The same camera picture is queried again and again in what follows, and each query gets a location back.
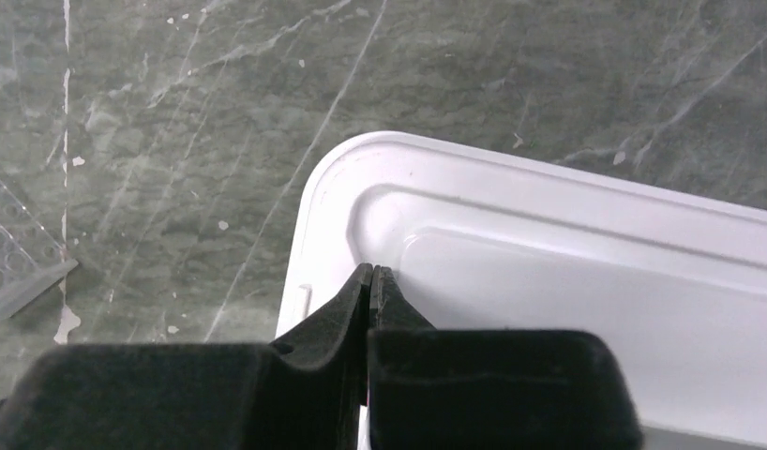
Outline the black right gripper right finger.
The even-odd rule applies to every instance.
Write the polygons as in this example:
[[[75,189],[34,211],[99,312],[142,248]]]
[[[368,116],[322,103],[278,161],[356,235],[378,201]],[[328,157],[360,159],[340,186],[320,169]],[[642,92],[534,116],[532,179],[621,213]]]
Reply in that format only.
[[[434,327],[391,269],[370,283],[368,442],[374,449],[640,449],[619,363],[568,329]]]

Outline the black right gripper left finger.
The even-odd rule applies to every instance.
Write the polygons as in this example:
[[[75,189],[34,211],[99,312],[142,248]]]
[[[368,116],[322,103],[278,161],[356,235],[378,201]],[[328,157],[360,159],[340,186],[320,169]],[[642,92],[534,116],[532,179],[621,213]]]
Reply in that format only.
[[[354,449],[373,272],[269,343],[47,352],[0,401],[0,449]]]

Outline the white plastic bin lid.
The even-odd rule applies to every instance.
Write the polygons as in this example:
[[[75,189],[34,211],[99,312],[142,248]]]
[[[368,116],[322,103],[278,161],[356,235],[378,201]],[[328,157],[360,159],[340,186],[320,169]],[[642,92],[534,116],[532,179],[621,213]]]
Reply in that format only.
[[[439,327],[599,335],[651,449],[767,448],[767,211],[371,132],[305,185],[277,334],[360,263]]]

